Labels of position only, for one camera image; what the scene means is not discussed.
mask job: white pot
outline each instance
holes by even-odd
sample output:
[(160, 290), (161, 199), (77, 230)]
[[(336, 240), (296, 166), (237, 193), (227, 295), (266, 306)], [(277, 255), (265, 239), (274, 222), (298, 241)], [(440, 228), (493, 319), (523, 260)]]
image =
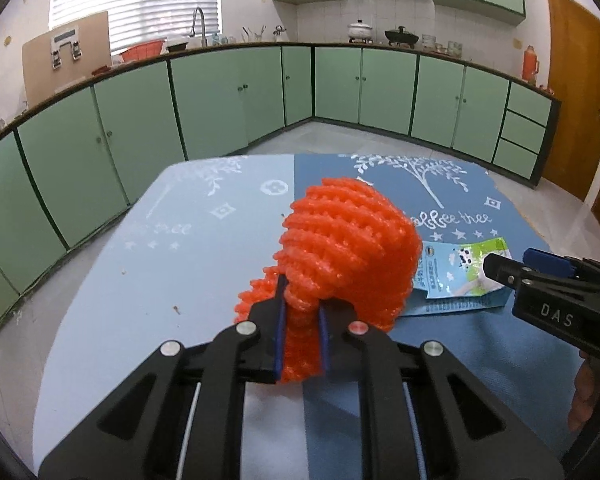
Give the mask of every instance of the white pot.
[(358, 20), (357, 23), (351, 23), (349, 25), (349, 38), (352, 40), (370, 40), (372, 37), (373, 29), (370, 25), (362, 23), (362, 20)]

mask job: white tree print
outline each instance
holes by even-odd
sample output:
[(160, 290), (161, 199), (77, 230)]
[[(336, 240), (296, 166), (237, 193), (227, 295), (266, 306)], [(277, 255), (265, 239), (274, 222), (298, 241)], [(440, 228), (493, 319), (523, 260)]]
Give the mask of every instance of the white tree print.
[(391, 166), (392, 168), (398, 168), (411, 173), (423, 186), (424, 189), (431, 195), (432, 199), (436, 201), (440, 209), (445, 207), (442, 202), (438, 199), (436, 194), (430, 188), (427, 182), (427, 175), (432, 174), (436, 176), (445, 176), (447, 180), (451, 180), (454, 184), (461, 186), (465, 193), (469, 192), (467, 185), (462, 182), (460, 175), (466, 174), (463, 170), (452, 160), (437, 160), (435, 158), (425, 158), (423, 156), (412, 157), (412, 156), (384, 156), (384, 155), (341, 155), (348, 156), (352, 160), (355, 160), (354, 168), (358, 170), (359, 174), (365, 174), (368, 168), (374, 166), (381, 166), (383, 164)]

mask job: orange foam net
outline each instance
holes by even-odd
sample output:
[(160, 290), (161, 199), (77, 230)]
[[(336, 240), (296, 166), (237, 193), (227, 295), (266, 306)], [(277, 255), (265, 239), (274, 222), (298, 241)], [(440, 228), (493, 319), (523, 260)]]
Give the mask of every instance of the orange foam net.
[(320, 300), (348, 301), (361, 319), (388, 332), (413, 288), (422, 252), (413, 222), (373, 187), (352, 178), (325, 178), (291, 204), (277, 265), (238, 295), (235, 322), (251, 305), (275, 295), (285, 274), (285, 359), (282, 381), (320, 374)]

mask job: utensil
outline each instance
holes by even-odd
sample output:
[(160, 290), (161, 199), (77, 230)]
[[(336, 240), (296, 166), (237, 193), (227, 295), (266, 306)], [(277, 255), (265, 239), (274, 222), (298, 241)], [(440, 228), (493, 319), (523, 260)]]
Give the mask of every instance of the utensil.
[(418, 43), (418, 37), (415, 34), (411, 34), (407, 30), (404, 30), (403, 26), (398, 27), (397, 30), (386, 30), (384, 35), (389, 40), (389, 44), (404, 43), (413, 48), (414, 45)]
[(362, 23), (362, 20), (358, 20), (357, 23), (349, 24), (349, 43), (351, 40), (371, 40), (373, 35), (373, 28), (371, 25)]

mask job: faucet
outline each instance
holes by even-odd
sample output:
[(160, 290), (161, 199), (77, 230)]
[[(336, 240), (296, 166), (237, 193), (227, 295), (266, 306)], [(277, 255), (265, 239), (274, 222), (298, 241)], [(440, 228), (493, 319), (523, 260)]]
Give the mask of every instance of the faucet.
[(200, 11), (200, 20), (202, 21), (202, 42), (201, 46), (206, 46), (206, 29), (205, 29), (205, 13), (202, 12), (202, 7), (196, 7), (196, 10), (193, 11), (193, 23), (191, 23), (191, 32), (190, 36), (196, 35), (196, 18), (198, 16), (198, 11)]

